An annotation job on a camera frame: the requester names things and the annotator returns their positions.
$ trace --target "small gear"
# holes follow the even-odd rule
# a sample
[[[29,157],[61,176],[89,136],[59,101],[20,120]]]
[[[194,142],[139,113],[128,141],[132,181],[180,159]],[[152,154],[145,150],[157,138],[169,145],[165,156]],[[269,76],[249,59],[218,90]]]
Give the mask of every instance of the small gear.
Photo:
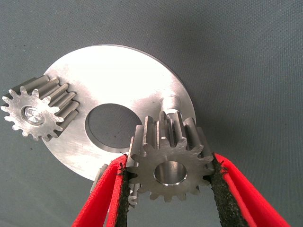
[[[78,113],[79,103],[72,101],[76,94],[67,88],[68,84],[59,85],[58,78],[50,80],[44,75],[10,89],[2,97],[1,110],[9,113],[5,120],[14,122],[12,129],[21,129],[24,137],[57,138]]]
[[[134,208],[138,204],[138,189],[140,188],[140,184],[136,183],[129,183],[130,188],[129,196],[128,196],[128,203],[129,205]]]
[[[139,193],[150,191],[150,199],[160,195],[165,202],[177,196],[186,199],[186,193],[199,193],[199,185],[208,185],[203,179],[214,172],[213,155],[202,129],[193,118],[182,121],[181,113],[160,113],[160,120],[146,117],[145,126],[138,125],[130,146],[130,157],[138,166],[128,167],[137,176],[130,183],[140,183]]]

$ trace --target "circular hole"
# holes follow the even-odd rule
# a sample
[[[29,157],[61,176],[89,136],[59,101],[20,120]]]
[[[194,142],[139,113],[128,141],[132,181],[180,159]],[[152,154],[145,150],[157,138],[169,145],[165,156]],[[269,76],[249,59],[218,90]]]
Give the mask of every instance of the circular hole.
[[[24,120],[32,125],[40,125],[44,122],[44,115],[35,107],[26,106],[21,110]]]
[[[86,118],[89,139],[103,150],[128,152],[136,126],[142,125],[139,117],[130,109],[117,104],[95,107]]]
[[[177,185],[185,180],[187,171],[184,165],[179,162],[169,161],[158,165],[154,177],[163,185]]]

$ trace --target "gray fabric background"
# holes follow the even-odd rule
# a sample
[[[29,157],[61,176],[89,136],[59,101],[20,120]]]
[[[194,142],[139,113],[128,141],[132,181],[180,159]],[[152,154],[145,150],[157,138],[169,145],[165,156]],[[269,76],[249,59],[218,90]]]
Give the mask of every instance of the gray fabric background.
[[[292,226],[303,226],[302,7],[300,0],[1,0],[0,91],[81,47],[145,51],[185,84],[212,150],[237,165]],[[4,120],[0,126],[0,226],[70,226],[92,182],[42,142],[22,138]],[[184,203],[143,194],[128,223],[220,226],[207,187]]]

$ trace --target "circular metal plate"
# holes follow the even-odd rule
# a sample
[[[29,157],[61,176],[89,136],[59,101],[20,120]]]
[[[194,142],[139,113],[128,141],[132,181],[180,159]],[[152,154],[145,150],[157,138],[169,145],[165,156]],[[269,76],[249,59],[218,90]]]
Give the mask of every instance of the circular metal plate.
[[[129,148],[111,148],[94,139],[87,116],[102,104],[118,104],[132,110],[144,124],[146,116],[158,120],[160,101],[176,96],[183,118],[195,112],[182,83],[159,60],[141,51],[115,45],[99,45],[73,51],[57,60],[46,72],[76,92],[80,103],[76,118],[57,139],[45,142],[64,165],[90,180],[103,166]]]

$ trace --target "machined metal surface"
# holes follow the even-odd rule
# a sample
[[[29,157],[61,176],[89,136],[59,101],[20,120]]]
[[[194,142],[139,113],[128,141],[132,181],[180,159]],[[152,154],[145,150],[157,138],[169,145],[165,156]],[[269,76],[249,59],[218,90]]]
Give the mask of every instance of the machined metal surface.
[[[138,131],[143,130],[143,128],[140,125],[137,125],[136,127],[136,132],[138,133]],[[138,143],[135,144],[135,146],[137,147],[133,147],[134,144],[134,136],[131,138],[131,143],[129,146],[129,152],[128,152],[128,157],[127,157],[127,163],[126,163],[126,168],[128,167],[137,167],[138,163],[135,162],[132,158],[130,158],[132,150],[133,149],[140,149],[140,147],[138,147]],[[135,206],[138,203],[138,189],[141,187],[140,183],[129,183],[128,187],[130,188],[130,192],[129,192],[129,196],[128,196],[128,202],[129,205],[133,208],[135,208]]]
[[[157,59],[132,48],[100,45],[79,49],[57,60],[45,75],[68,83],[69,90],[77,93],[74,100],[80,103],[79,113],[64,133],[45,144],[64,165],[91,180],[100,166],[129,150],[109,147],[90,132],[87,119],[95,107],[108,103],[125,106],[144,124],[148,115],[158,120],[160,103],[166,100],[168,112],[177,102],[183,117],[195,118],[191,99],[176,75]]]
[[[79,103],[72,101],[75,93],[67,89],[57,77],[50,80],[45,75],[24,82],[2,97],[6,104],[1,109],[9,113],[5,120],[14,122],[12,129],[22,130],[24,137],[57,138],[78,113]]]
[[[96,178],[95,178],[95,181],[94,183],[92,184],[91,188],[90,188],[90,193],[95,189],[98,181],[101,179],[102,175],[104,174],[105,170],[107,169],[108,165],[107,164],[104,164],[98,171],[97,175],[96,175]]]
[[[183,201],[187,192],[197,194],[199,185],[209,184],[203,176],[214,172],[213,155],[193,118],[182,121],[178,111],[169,116],[161,111],[159,119],[148,116],[136,128],[130,157],[138,165],[127,168],[136,175],[130,183],[142,185],[139,193],[151,192],[151,200]]]

